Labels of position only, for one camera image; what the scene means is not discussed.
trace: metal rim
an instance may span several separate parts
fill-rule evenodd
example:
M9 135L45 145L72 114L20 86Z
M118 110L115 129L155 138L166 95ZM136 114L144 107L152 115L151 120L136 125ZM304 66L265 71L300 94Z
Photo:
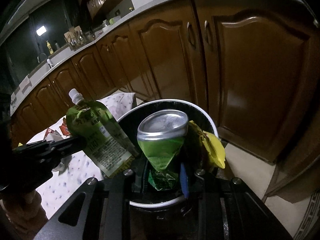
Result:
M141 207L141 208L162 208L162 207L168 207L172 206L178 203L181 203L185 201L184 195L181 195L180 197L174 198L169 201L161 202L161 203L154 203L154 204L144 204L144 203L137 203L130 201L130 205L135 207Z
M212 128L213 128L213 132L214 132L214 135L216 137L219 138L219 135L218 135L218 130L212 120L212 118L207 114L206 111L204 111L201 107L193 104L193 103L190 103L188 101L184 101L184 100L180 100L180 99L158 99L158 100L154 100L154 101L150 101L150 102L147 102L147 103L143 103L139 106L136 106L135 108L131 109L130 111L126 112L124 115L122 115L118 120L117 122L120 122L124 117L126 117L128 114L130 114L131 112L135 111L136 109L139 109L145 105L150 105L150 104L153 104L153 103L156 103L156 102L170 102L170 101L174 101L174 102L180 102L180 103L184 103L184 104L187 104L187 105L190 105L190 106L193 106L194 108L198 109L201 113L203 113L205 115L205 117L209 120Z
M154 101L150 101L150 102L147 102L147 103L143 103L143 104L131 109L130 111L126 112L124 115L122 115L117 120L117 122L121 121L124 117L126 117L127 115L129 115L133 111L135 111L135 110L137 110L139 108L142 108L142 107L144 107L146 105L150 105L150 104L157 103L157 102L172 102L172 101L184 103L186 105L192 106L192 107L196 108L197 110L199 110L202 114L205 115L205 117L210 122L210 124L211 124L211 126L213 128L214 135L219 138L218 130L217 130L212 118L207 114L207 112L204 111L201 107L199 107L199 106L197 106L197 105L195 105L193 103L190 103L190 102L184 101L184 100L180 100L180 99L159 99L159 100L154 100ZM171 205L178 204L180 202L183 202L184 200L185 200L184 196L181 195L181 196L179 196L177 198L174 198L174 199L169 200L169 201L161 202L161 203L144 204L144 203L137 203L137 202L130 201L130 205L135 206L135 207L140 207L140 208L162 208L162 207L168 207L168 206L171 206Z
M180 117L185 118L185 123L183 125L180 125L179 127L176 127L170 131L158 131L158 132L145 132L144 131L144 126L146 122L156 116L159 116L164 113L170 113L170 114L176 114L179 115ZM175 109L164 109L157 111L149 116L147 116L145 119L142 120L142 122L138 126L138 134L137 134L137 139L140 141L148 141L148 140L163 140L163 139L168 139L174 137L180 137L180 136L185 136L186 132L188 130L188 116L185 112L182 112L180 110L175 110Z

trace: yellow bottle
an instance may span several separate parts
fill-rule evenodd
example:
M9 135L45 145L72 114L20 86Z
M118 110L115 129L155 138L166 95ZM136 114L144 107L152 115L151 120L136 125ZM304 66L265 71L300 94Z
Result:
M47 47L49 49L50 54L53 54L53 50L51 48L51 45L50 45L49 41L47 41Z

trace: faucet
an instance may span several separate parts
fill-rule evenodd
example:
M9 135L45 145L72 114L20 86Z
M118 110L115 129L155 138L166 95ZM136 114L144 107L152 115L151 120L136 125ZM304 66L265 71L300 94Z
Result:
M41 52L41 53L38 54L38 63L40 63L39 56L40 56L41 54L44 54L44 55L45 55L45 59L48 59L47 55L46 55L44 52Z
M49 68L52 69L52 68L53 68L53 64L52 64L51 60L48 59L48 57L47 57L47 55L46 55L45 53L41 52L41 53L38 54L38 62L40 63L39 56L40 56L41 54L44 54L44 55L45 55L45 58L47 59L47 63L48 63L48 65L49 65Z

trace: yellow snack bag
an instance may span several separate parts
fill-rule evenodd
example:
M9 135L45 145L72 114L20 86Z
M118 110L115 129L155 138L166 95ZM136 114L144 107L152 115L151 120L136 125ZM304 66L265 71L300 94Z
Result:
M207 153L206 163L203 163L203 168L211 172L214 166L225 168L226 152L220 140L212 133L202 131L201 128L193 121L189 121L189 129L192 129L193 136L199 137L200 148L205 148Z

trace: can lid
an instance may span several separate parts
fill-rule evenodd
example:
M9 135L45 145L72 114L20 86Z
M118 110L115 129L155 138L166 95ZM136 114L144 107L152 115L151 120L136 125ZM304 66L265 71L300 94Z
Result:
M145 118L138 127L139 141L163 140L185 136L188 132L188 116L186 113L165 109Z

